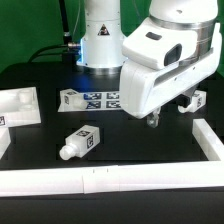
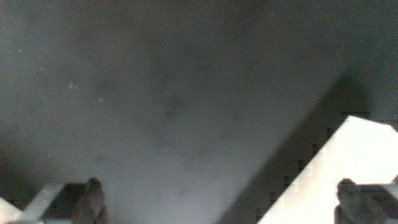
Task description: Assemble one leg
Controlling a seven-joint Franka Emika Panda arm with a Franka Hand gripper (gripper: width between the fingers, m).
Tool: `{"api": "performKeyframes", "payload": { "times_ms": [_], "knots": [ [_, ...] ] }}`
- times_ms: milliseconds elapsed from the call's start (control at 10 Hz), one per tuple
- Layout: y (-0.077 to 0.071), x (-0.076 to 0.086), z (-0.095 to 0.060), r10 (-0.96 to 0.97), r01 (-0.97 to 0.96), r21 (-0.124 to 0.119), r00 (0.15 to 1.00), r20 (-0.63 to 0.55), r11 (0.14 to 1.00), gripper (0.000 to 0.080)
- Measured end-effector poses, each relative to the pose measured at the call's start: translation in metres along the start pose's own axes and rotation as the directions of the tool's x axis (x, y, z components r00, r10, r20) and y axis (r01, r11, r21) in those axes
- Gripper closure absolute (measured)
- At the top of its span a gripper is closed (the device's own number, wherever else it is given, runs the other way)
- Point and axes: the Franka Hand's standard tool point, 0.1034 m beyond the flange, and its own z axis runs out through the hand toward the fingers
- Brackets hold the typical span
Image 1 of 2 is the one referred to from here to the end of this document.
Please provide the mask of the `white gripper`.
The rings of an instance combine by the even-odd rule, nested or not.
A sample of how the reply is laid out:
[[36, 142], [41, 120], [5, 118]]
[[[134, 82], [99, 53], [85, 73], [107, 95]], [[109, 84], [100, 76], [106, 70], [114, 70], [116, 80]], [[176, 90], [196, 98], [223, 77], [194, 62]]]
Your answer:
[[153, 70], [127, 58], [121, 70], [122, 109], [139, 119], [149, 114], [147, 125], [152, 128], [159, 124], [156, 110], [180, 95], [191, 96], [196, 86], [212, 75], [219, 64], [222, 36], [218, 23], [175, 31], [184, 40], [178, 62]]

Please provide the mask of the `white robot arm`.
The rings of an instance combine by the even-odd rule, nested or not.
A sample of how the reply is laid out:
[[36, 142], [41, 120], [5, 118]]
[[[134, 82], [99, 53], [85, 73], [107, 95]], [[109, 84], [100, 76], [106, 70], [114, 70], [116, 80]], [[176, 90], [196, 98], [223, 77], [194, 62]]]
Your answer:
[[120, 105], [158, 124], [161, 107], [178, 97], [181, 113], [206, 104], [197, 85], [219, 64], [222, 36], [217, 0], [151, 0], [149, 16], [129, 36], [120, 0], [84, 0], [86, 31], [80, 66], [96, 74], [120, 70]]

